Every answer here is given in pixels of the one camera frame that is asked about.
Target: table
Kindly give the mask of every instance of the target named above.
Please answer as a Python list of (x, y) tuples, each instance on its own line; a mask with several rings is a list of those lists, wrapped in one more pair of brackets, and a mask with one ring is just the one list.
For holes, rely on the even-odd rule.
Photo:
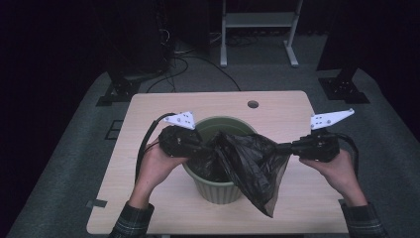
[[(248, 106), (256, 101), (259, 107)], [(137, 94), (133, 97), (87, 223), (91, 234), (111, 232), (134, 185), (137, 153), (154, 120), (167, 112), (192, 111), (196, 121), (231, 116), (249, 123), (277, 143), (310, 133), (311, 104), (302, 91), (248, 91)], [(167, 124), (160, 122), (151, 140)], [(341, 196), (315, 170), (292, 156), (283, 176), (273, 218), (242, 196), (225, 205), (206, 201), (182, 166), (154, 191), (156, 207), (149, 234), (347, 233)]]
[(298, 0), (294, 12), (273, 12), (273, 13), (227, 13), (226, 0), (223, 0), (222, 7), (222, 44), (220, 46), (220, 66), (228, 65), (226, 49), (227, 28), (263, 28), (263, 27), (289, 27), (288, 39), (283, 41), (287, 56), (292, 67), (299, 67), (294, 54), (292, 43), (299, 22), (300, 10), (303, 0)]

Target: black plastic bag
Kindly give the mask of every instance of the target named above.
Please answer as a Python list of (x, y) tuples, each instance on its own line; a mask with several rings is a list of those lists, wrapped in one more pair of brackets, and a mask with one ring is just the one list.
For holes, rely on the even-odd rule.
[(272, 217), (290, 153), (259, 134), (235, 136), (219, 132), (208, 146), (214, 148), (214, 153), (190, 160), (191, 169), (204, 179), (231, 180), (258, 210)]

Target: white bracket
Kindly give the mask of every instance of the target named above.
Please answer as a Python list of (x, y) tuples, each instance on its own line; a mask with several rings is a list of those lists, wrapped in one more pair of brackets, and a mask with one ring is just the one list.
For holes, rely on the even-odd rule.
[(170, 123), (175, 126), (180, 126), (189, 130), (195, 129), (195, 121), (192, 112), (181, 112), (173, 116), (167, 116), (163, 121)]
[(350, 108), (347, 111), (331, 112), (313, 115), (311, 117), (311, 129), (316, 130), (319, 128), (329, 127), (337, 122), (355, 114), (355, 110)]

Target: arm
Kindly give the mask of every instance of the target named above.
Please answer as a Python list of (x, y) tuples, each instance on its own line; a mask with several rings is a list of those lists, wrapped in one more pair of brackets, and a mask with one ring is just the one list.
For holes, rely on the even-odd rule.
[(110, 238), (137, 238), (145, 235), (155, 209), (149, 204), (153, 190), (175, 167), (187, 161), (186, 158), (169, 157), (159, 147), (158, 140), (152, 146), (147, 146), (146, 150), (133, 192), (109, 235)]
[(330, 163), (321, 163), (300, 159), (300, 162), (317, 170), (325, 177), (328, 184), (339, 192), (345, 201), (342, 210), (351, 237), (388, 237), (377, 218), (372, 204), (368, 203), (353, 169), (352, 158), (347, 151)]

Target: sleeve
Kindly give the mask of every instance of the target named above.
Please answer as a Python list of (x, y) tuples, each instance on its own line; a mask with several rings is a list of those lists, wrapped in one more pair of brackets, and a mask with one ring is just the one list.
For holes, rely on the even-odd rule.
[(108, 238), (139, 238), (146, 234), (155, 207), (138, 209), (126, 203)]
[(342, 210), (352, 238), (388, 238), (372, 204), (348, 207), (342, 204)]

